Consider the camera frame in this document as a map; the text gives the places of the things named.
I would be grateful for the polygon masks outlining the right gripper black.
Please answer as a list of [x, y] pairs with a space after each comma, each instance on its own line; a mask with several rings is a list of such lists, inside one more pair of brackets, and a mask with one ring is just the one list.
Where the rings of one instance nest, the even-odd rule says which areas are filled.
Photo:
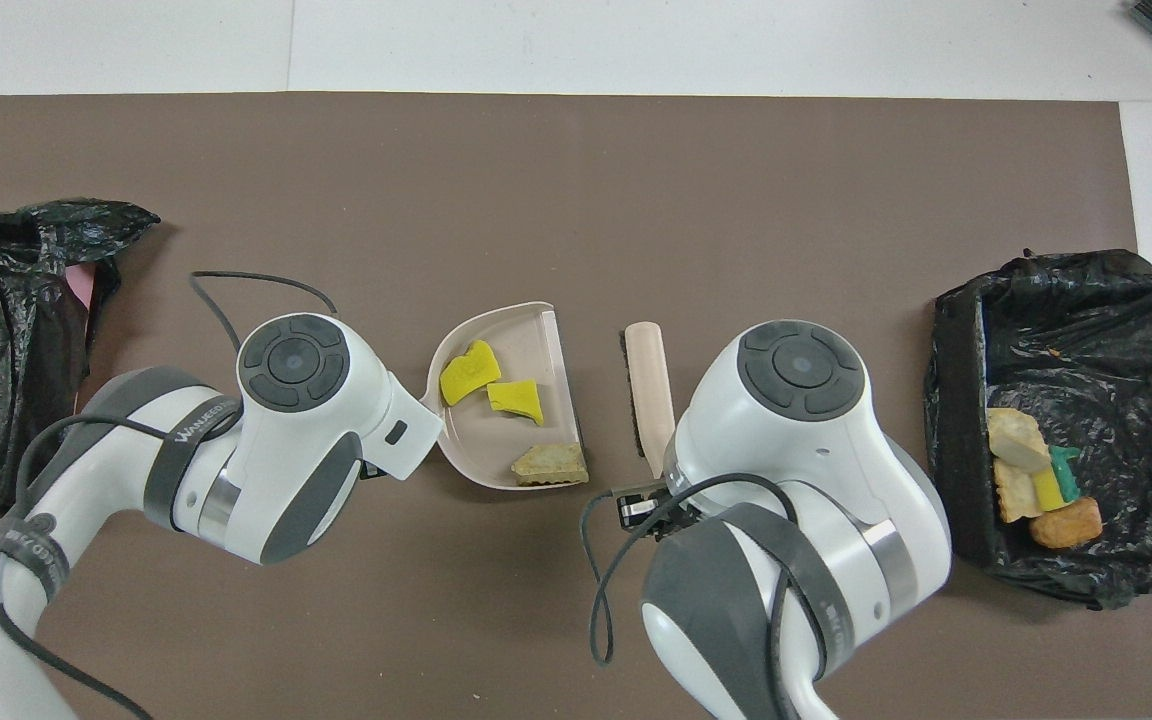
[[672, 500], [672, 493], [664, 480], [657, 480], [645, 486], [617, 488], [617, 516], [626, 532], [632, 532], [639, 526], [646, 526], [649, 533], [675, 533], [689, 526], [689, 507], [680, 506], [670, 509], [662, 520], [647, 523], [647, 518], [660, 506]]

